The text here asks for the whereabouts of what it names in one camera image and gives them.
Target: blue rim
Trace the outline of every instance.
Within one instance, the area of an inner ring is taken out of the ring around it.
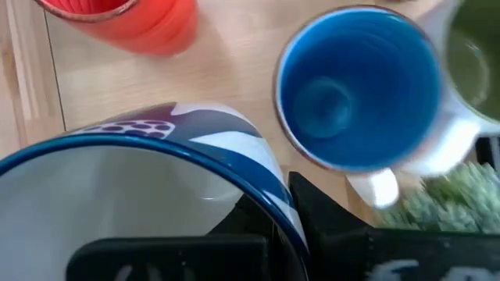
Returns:
[[[135,137],[115,133],[93,133],[58,137],[56,139],[43,141],[34,144],[28,148],[14,153],[0,161],[0,176],[3,176],[9,170],[18,165],[27,162],[33,158],[46,155],[52,152],[63,151],[71,148],[84,148],[89,146],[120,146],[127,148],[143,148],[151,151],[157,151],[172,155],[188,162],[200,165],[208,169],[212,173],[221,176],[225,180],[239,187],[248,195],[254,202],[259,205],[264,212],[281,228],[286,234],[290,243],[294,246],[297,258],[301,262],[302,270],[307,279],[309,279],[310,257],[309,251],[302,242],[302,238],[297,234],[293,225],[288,221],[286,216],[258,188],[252,186],[248,181],[241,178],[233,170],[226,167],[223,163],[207,157],[197,151],[194,151],[185,146],[173,143],[169,140],[153,139],[149,137]]]

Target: white mug handle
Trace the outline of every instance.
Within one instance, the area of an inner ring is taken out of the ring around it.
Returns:
[[[402,170],[417,176],[440,176],[469,154],[480,133],[480,125],[452,112],[443,112],[433,132]]]
[[[370,174],[347,175],[347,180],[371,207],[386,208],[398,200],[398,182],[396,175],[389,168]]]

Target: blue mug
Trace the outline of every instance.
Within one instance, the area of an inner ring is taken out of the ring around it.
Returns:
[[[348,174],[361,198],[398,198],[391,167],[426,138],[442,96],[439,61],[404,16],[370,5],[307,23],[278,62],[274,104],[289,141],[306,158]]]
[[[275,222],[292,274],[308,279],[280,167],[223,105],[158,105],[24,148],[0,161],[0,187],[3,279],[63,281],[71,255],[102,238],[206,235],[242,196]]]

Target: wooden table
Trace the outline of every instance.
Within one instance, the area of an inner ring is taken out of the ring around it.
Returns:
[[[415,19],[440,1],[393,3],[391,8]],[[0,35],[4,37],[0,41],[4,74],[0,75],[0,92],[8,88],[7,94],[0,96],[0,110],[5,112],[2,117],[6,115],[0,124],[0,152],[11,152],[64,130],[149,105],[218,101],[236,108],[255,123],[283,170],[299,171],[335,201],[363,216],[359,198],[347,188],[340,173],[314,166],[287,142],[273,114],[271,85],[278,54],[306,20],[341,5],[376,3],[198,3],[201,19],[197,41],[185,53],[164,59],[116,50],[51,15],[46,16],[45,26],[43,13],[30,0],[0,0]],[[4,28],[6,18],[9,28]]]

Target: green cup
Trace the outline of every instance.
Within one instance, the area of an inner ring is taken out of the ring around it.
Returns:
[[[465,0],[451,13],[445,66],[461,102],[500,132],[500,1]]]

